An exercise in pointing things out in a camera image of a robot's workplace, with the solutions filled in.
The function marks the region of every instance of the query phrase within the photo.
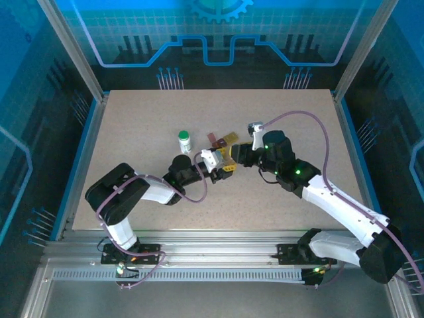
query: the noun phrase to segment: white bottle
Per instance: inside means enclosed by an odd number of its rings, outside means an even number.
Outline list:
[[[178,142],[180,143],[180,149],[183,154],[188,154],[191,151],[190,135],[187,131],[180,131]]]

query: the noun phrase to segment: robotic arm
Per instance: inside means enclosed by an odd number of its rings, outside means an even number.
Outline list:
[[[389,227],[399,239],[402,226],[397,221],[371,211],[330,182],[331,191],[319,169],[295,157],[291,142],[282,131],[266,132],[260,129],[261,125],[252,123],[248,126],[253,142],[231,146],[231,158],[245,167],[256,166],[263,172],[275,174],[276,181],[283,189],[322,208],[354,235],[343,237],[311,229],[297,244],[303,258],[307,260],[310,256],[317,256],[342,260],[360,266],[377,282],[389,282],[405,262],[405,257],[376,221]],[[232,176],[232,171],[223,169],[223,157],[217,149],[202,150],[201,157],[203,162],[199,163],[199,169],[213,183]],[[85,198],[96,211],[111,193],[136,175],[128,164],[120,164],[91,186]],[[189,157],[179,155],[174,158],[168,173],[163,177],[168,185],[148,178],[136,179],[106,204],[100,212],[101,218],[112,239],[121,248],[137,252],[140,243],[127,217],[136,203],[145,199],[165,205],[176,204],[181,196],[175,190],[185,195],[184,186],[201,179],[202,176],[191,164]],[[374,219],[365,217],[354,206],[364,209]]]

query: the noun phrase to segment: enclosure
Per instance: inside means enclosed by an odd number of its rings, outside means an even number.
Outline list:
[[[179,130],[199,151],[209,133],[248,141],[248,123],[310,111],[328,130],[331,180],[401,218],[424,272],[423,15],[419,0],[0,0],[3,316],[420,317],[409,262],[398,274],[410,285],[355,266],[316,291],[283,284],[313,267],[282,266],[277,244],[347,231],[257,170],[209,184],[204,204],[133,212],[140,241],[167,257],[131,291],[101,264],[84,193],[121,162],[163,176]],[[277,125],[321,169],[319,126]]]

